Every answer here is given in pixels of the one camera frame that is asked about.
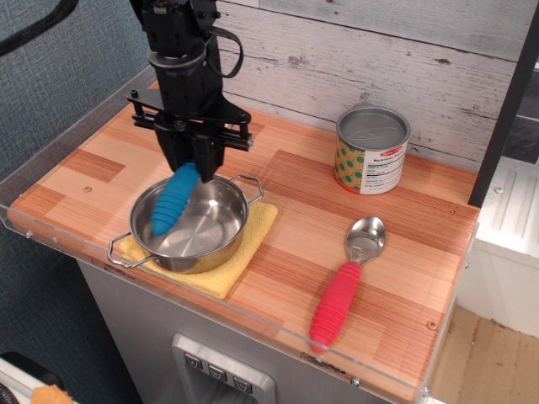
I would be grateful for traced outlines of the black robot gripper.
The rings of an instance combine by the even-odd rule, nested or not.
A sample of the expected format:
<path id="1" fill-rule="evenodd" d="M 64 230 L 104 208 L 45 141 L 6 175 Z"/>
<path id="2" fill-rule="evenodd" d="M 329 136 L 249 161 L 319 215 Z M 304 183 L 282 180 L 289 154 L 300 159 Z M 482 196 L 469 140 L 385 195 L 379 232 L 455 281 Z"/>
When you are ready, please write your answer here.
<path id="1" fill-rule="evenodd" d="M 208 183 L 223 164 L 224 147 L 247 151 L 253 144 L 251 115 L 224 97 L 217 64 L 180 58 L 152 58 L 150 64 L 158 88 L 132 90 L 127 97 L 136 125 L 155 126 L 173 173 L 195 162 L 201 182 Z"/>

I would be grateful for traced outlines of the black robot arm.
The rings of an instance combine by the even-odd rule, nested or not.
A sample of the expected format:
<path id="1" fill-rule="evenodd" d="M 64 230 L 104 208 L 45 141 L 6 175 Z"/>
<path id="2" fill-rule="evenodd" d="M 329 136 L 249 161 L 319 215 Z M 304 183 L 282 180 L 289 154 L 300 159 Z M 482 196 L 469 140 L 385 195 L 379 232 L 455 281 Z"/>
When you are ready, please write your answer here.
<path id="1" fill-rule="evenodd" d="M 137 126 L 154 130 L 168 165 L 177 171 L 192 162 L 202 182 L 211 181 L 231 147 L 247 151 L 251 115 L 228 101 L 223 82 L 235 77 L 221 69 L 218 40 L 239 38 L 215 25 L 221 17 L 214 1 L 134 1 L 147 35 L 147 59 L 157 76 L 155 89 L 133 90 Z"/>

